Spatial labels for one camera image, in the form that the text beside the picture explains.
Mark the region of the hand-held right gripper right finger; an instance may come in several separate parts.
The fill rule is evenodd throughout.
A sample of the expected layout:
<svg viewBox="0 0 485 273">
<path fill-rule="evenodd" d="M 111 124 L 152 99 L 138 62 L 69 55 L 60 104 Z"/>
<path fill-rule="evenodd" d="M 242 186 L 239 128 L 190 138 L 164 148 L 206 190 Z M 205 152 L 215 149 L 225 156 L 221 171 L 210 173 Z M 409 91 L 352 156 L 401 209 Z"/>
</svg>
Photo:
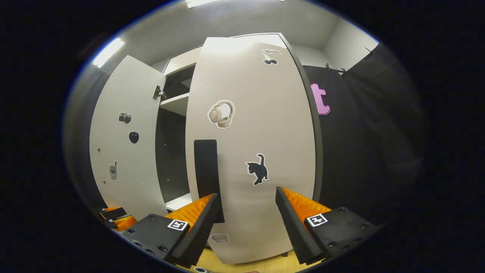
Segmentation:
<svg viewBox="0 0 485 273">
<path fill-rule="evenodd" d="M 301 264 L 339 259 L 380 231 L 346 207 L 330 209 L 283 187 L 276 188 L 275 203 Z"/>
</svg>

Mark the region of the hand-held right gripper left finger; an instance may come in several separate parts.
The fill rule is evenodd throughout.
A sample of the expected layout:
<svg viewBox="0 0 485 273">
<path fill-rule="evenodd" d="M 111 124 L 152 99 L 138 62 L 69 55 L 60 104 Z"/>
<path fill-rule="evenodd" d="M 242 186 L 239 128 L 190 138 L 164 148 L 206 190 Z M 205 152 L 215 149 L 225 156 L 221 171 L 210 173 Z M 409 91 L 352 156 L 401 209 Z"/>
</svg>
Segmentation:
<svg viewBox="0 0 485 273">
<path fill-rule="evenodd" d="M 198 263 L 220 212 L 220 195 L 212 193 L 168 215 L 149 214 L 120 236 L 158 260 L 190 268 Z"/>
</svg>

